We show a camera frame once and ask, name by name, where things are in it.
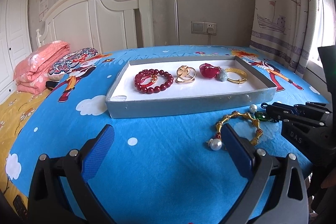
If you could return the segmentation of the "wall socket panel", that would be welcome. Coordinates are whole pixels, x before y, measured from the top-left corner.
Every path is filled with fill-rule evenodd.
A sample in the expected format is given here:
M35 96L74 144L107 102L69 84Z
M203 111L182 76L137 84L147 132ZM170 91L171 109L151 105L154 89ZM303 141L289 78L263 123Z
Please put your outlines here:
M216 35L217 34L217 24L213 22L191 22L191 33L192 34L202 34L202 35Z

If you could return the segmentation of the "white wardrobe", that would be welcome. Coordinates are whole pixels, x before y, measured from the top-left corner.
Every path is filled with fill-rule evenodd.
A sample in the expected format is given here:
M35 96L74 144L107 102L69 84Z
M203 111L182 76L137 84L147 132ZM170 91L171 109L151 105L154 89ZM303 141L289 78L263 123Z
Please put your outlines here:
M32 52L28 0L1 0L0 12L0 91L4 102L17 89L15 67Z

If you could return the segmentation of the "folded pink quilt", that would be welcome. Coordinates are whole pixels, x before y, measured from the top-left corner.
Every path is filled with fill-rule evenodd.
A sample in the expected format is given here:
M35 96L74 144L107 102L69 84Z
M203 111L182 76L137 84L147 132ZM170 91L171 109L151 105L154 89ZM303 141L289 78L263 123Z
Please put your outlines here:
M56 40L39 47L14 69L13 80L19 92L38 95L46 90L50 67L70 52L67 42Z

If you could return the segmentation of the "grey shallow cardboard tray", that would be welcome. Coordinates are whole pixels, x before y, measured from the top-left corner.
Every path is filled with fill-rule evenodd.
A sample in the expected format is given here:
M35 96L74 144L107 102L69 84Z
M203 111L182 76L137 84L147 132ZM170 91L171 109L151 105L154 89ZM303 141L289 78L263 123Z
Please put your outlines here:
M135 75L144 69L162 69L175 77L177 69L187 65L194 69L204 63L223 69L237 68L247 73L247 81L206 79L197 73L188 84L173 83L163 92L143 94L134 85ZM106 94L105 103L112 118L147 118L195 114L232 109L269 102L276 85L237 56L182 56L128 61Z

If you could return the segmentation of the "white pearl earring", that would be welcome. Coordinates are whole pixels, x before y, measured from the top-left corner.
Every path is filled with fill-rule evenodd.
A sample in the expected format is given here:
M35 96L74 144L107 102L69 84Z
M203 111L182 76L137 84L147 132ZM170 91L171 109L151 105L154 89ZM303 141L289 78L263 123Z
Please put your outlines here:
M255 112L257 111L257 105L256 105L256 104L251 104L251 105L249 106L249 111L250 111L251 113L255 113Z
M211 138L209 141L207 141L208 147L213 151L221 150L223 143L218 138Z

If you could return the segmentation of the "thin gold double bangle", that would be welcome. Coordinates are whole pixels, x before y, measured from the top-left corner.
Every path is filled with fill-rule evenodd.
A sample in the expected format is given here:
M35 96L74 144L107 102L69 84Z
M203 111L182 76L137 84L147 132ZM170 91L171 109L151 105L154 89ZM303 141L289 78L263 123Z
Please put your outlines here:
M197 71L192 68L188 67L187 65L182 65L179 67L176 71L177 78L175 79L175 82L178 84L188 84L195 81L195 78L197 76Z

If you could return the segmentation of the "white wooden headboard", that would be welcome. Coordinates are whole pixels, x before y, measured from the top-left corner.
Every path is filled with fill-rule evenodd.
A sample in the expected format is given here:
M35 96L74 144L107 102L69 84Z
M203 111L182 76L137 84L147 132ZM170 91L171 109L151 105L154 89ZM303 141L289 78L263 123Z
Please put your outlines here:
M154 46L152 0L59 0L43 16L37 46L56 40L99 53Z

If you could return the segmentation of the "red carved pendant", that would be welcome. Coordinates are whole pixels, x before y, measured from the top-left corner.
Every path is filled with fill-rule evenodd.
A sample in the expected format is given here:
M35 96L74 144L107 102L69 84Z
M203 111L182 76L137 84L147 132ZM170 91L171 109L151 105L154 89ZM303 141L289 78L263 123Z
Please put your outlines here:
M221 67L216 67L208 63L200 65L199 71L201 75L207 79L216 78L221 72Z

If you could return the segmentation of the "green gem black cord pendant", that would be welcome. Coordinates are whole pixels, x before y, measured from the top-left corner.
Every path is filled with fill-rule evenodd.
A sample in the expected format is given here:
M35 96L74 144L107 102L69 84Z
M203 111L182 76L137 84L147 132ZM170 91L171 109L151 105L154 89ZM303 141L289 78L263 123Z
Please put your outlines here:
M279 120L275 119L275 118L272 118L270 115L268 115L266 113L266 107L268 106L267 103L262 103L261 104L261 108L262 108L262 111L255 111L254 113L254 117L257 118L259 121L261 122L273 122L273 123L277 123L279 122Z

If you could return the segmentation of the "wide gold cuff bangle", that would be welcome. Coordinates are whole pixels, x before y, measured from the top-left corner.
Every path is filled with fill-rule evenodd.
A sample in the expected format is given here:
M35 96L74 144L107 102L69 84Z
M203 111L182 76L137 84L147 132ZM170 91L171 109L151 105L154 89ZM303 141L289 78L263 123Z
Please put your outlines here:
M227 80L234 84L243 84L247 81L247 73L237 68L226 68Z

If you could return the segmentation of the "ship print curtain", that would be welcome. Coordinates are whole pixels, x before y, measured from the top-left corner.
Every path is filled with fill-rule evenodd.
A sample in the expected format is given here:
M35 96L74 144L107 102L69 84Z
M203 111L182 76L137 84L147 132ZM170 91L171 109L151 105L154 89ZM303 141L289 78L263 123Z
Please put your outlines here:
M303 76L335 44L335 0L255 0L250 46Z

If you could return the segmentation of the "silver metal pole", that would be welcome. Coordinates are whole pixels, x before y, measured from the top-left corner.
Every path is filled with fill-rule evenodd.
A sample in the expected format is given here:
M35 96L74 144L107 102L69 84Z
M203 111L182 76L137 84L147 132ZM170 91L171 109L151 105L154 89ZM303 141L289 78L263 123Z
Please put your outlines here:
M180 45L180 42L179 42L178 0L173 0L173 8L174 8L175 41L176 41L177 45Z

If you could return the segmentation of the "pale jade carved pendant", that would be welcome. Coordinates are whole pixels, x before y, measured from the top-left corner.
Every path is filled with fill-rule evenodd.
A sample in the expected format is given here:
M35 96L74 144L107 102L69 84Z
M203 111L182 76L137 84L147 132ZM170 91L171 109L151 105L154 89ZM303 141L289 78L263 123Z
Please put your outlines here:
M218 81L225 82L228 80L228 73L225 69L219 69L219 72L216 76Z

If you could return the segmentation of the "yellow daisy bed sheet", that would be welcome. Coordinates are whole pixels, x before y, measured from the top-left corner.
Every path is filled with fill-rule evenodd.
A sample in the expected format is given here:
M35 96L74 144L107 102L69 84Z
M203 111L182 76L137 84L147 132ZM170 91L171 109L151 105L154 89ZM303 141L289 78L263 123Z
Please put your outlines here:
M28 202L27 196L14 185L23 168L10 149L23 126L49 94L48 90L38 95L16 91L1 104L1 192L10 206L13 206L16 196L22 199L25 206Z

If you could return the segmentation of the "blue red patterned pillow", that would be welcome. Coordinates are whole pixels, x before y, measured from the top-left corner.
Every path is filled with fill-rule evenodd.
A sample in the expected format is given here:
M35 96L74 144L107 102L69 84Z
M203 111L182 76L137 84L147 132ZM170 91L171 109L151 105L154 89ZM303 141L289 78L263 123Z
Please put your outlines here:
M52 64L48 72L48 77L51 81L60 81L63 75L70 73L79 64L97 54L98 50L94 48L83 48L68 53Z

